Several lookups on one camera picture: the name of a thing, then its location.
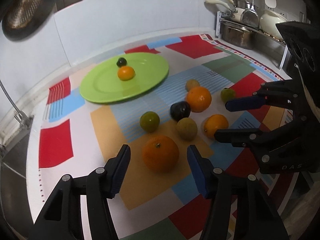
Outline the green grape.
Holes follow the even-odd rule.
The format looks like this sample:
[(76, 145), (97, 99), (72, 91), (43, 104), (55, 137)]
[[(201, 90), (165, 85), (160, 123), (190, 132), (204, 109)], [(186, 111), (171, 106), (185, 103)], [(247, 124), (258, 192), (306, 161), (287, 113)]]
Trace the green grape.
[(221, 90), (220, 97), (223, 103), (226, 103), (236, 98), (236, 92), (231, 88), (224, 88)]
[(154, 132), (160, 123), (160, 117), (153, 111), (145, 112), (139, 120), (140, 127), (147, 133)]

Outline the small orange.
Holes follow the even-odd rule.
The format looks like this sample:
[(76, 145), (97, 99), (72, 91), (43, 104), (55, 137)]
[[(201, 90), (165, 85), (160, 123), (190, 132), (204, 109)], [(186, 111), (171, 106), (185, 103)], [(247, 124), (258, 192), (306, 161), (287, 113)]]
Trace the small orange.
[(135, 77), (135, 70), (130, 66), (123, 66), (118, 69), (117, 76), (121, 81), (128, 81)]
[(214, 134), (218, 129), (227, 129), (228, 127), (229, 122), (224, 115), (214, 114), (204, 122), (204, 135), (209, 139), (214, 139)]

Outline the tan longan front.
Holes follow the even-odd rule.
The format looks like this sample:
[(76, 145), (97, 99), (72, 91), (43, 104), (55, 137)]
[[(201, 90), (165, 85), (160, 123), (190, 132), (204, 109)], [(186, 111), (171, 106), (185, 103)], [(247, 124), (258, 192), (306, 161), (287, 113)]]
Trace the tan longan front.
[(191, 118), (181, 119), (176, 125), (176, 130), (180, 138), (186, 141), (192, 141), (197, 136), (197, 124)]

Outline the tan longan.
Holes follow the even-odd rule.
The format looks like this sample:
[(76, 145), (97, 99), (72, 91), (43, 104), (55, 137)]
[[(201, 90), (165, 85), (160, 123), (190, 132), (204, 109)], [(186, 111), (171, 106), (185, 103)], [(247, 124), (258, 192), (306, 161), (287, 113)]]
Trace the tan longan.
[(192, 141), (197, 136), (197, 124), (191, 118), (181, 119), (176, 125), (176, 130), (180, 138), (186, 141)]
[(199, 81), (195, 80), (195, 79), (190, 79), (186, 82), (185, 84), (185, 90), (186, 91), (189, 91), (195, 87), (199, 87), (200, 86), (200, 83)]

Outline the large orange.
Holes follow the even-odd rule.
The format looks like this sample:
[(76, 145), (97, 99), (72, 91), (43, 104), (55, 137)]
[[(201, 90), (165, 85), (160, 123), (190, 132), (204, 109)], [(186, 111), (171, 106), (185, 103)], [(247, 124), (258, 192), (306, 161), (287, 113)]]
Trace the large orange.
[(152, 137), (142, 147), (142, 158), (146, 167), (155, 173), (170, 172), (180, 157), (177, 144), (164, 135)]

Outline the tan longan back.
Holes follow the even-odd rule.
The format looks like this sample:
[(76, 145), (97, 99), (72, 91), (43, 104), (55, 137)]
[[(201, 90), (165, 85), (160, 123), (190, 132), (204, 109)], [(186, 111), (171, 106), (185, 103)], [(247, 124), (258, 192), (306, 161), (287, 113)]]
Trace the tan longan back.
[(195, 79), (190, 79), (186, 82), (185, 84), (185, 90), (186, 91), (189, 91), (195, 87), (199, 87), (200, 86), (200, 83), (199, 81), (195, 80)]

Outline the dark plum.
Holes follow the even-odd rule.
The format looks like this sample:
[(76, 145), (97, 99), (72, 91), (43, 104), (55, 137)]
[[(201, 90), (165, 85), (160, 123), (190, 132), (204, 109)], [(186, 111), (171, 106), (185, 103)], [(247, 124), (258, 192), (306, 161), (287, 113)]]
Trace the dark plum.
[(124, 58), (124, 57), (120, 57), (118, 59), (118, 61), (116, 62), (116, 65), (121, 68), (123, 66), (126, 66), (127, 65), (127, 60)]
[(186, 101), (180, 101), (170, 106), (170, 116), (176, 122), (183, 118), (188, 118), (191, 113), (191, 107)]

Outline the colourful patchwork table cloth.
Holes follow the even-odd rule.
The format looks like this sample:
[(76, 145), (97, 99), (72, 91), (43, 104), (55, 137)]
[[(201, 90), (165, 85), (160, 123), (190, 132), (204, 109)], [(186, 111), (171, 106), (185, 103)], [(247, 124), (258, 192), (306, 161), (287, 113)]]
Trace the colourful patchwork table cloth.
[(115, 157), (131, 160), (108, 201), (120, 239), (199, 239), (210, 202), (187, 161), (194, 144), (215, 167), (260, 183), (283, 212), (297, 176), (262, 174), (247, 148), (213, 139), (218, 128), (270, 132), (292, 119), (274, 106), (231, 113), (221, 92), (250, 96), (281, 76), (256, 57), (209, 35), (175, 37), (121, 52), (135, 77), (121, 81), (116, 58), (91, 64), (49, 89), (40, 129), (38, 171), (45, 202), (61, 178), (86, 176)]

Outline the dark plum in group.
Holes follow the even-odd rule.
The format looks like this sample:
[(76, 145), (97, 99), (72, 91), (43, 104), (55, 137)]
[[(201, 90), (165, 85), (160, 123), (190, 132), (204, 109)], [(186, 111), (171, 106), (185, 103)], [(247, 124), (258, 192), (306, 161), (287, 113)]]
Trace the dark plum in group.
[(170, 116), (176, 122), (183, 118), (188, 118), (191, 113), (191, 107), (186, 101), (180, 101), (170, 106)]

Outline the steel pot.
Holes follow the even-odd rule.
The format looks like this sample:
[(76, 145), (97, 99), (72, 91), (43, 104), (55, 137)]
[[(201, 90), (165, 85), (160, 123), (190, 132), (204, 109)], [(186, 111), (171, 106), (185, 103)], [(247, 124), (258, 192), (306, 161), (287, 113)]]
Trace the steel pot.
[(248, 30), (245, 27), (237, 26), (232, 23), (221, 23), (221, 38), (240, 48), (253, 50), (255, 32)]

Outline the dish rack shelf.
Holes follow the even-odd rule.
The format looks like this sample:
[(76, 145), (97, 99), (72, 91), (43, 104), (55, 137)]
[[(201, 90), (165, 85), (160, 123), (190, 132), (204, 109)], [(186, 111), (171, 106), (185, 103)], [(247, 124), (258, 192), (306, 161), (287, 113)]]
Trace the dish rack shelf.
[(231, 21), (227, 13), (218, 11), (216, 18), (215, 36), (221, 38), (221, 23), (227, 22), (237, 26), (245, 27), (255, 32), (254, 49), (258, 49), (275, 60), (274, 64), (278, 69), (282, 69), (290, 59), (290, 54), (285, 42), (280, 41), (262, 30), (246, 26), (242, 23)]

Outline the green plate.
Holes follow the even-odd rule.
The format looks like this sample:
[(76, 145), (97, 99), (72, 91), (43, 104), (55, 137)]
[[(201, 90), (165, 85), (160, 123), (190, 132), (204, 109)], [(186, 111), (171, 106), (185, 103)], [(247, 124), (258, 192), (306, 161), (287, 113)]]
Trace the green plate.
[(83, 78), (81, 96), (93, 103), (114, 103), (143, 94), (169, 74), (169, 64), (160, 55), (129, 53), (98, 64)]

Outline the steel skimmer ladle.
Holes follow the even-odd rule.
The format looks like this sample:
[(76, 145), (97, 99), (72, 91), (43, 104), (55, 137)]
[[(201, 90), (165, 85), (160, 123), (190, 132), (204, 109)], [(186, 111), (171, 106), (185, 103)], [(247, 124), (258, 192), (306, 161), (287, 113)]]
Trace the steel skimmer ladle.
[(254, 8), (254, 0), (252, 0), (251, 7), (244, 10), (240, 19), (241, 19), (241, 22), (247, 26), (250, 26), (252, 28), (259, 27), (260, 18)]

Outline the white ceramic pitcher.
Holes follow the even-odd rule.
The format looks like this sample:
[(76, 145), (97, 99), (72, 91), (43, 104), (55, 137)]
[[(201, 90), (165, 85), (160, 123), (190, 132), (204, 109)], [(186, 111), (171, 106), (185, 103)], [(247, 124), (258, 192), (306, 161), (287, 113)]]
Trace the white ceramic pitcher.
[(276, 24), (284, 22), (287, 22), (287, 19), (272, 10), (265, 9), (264, 13), (260, 17), (260, 27), (262, 31), (280, 41), (283, 41), (283, 38), (278, 31)]

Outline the thin gooseneck faucet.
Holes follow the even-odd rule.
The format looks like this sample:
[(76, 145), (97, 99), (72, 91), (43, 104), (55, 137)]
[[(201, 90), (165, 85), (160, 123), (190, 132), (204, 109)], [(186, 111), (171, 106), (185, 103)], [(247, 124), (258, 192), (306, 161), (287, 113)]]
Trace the thin gooseneck faucet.
[(7, 92), (6, 88), (4, 87), (2, 81), (0, 80), (0, 86), (1, 89), (3, 90), (4, 95), (7, 97), (9, 102), (11, 103), (12, 107), (16, 111), (14, 114), (14, 118), (19, 122), (20, 124), (20, 129), (29, 129), (31, 127), (31, 118), (28, 117), (24, 111), (20, 110), (16, 103), (12, 100), (10, 97), (9, 93)]

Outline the stainless steel sink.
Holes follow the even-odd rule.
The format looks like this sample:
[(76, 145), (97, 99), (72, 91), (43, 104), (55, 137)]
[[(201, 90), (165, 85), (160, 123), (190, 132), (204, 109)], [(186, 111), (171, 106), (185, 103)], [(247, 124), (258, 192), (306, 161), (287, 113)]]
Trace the stainless steel sink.
[(33, 226), (26, 182), (29, 136), (29, 131), (20, 131), (1, 153), (1, 215), (25, 238)]

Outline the black frying pan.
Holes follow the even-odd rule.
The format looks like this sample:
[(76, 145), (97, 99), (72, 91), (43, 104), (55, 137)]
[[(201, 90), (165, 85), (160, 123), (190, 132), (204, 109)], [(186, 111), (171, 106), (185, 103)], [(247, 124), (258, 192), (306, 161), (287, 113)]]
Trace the black frying pan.
[(14, 0), (2, 20), (5, 37), (11, 41), (27, 38), (52, 12), (56, 0)]

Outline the white handled pot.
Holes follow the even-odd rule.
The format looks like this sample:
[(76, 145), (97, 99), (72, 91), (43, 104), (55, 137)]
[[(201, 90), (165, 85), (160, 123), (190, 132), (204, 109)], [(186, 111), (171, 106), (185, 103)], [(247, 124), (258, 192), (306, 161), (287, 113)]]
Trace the white handled pot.
[(221, 5), (230, 11), (230, 19), (235, 22), (241, 22), (242, 13), (251, 5), (248, 0), (205, 0), (208, 4)]

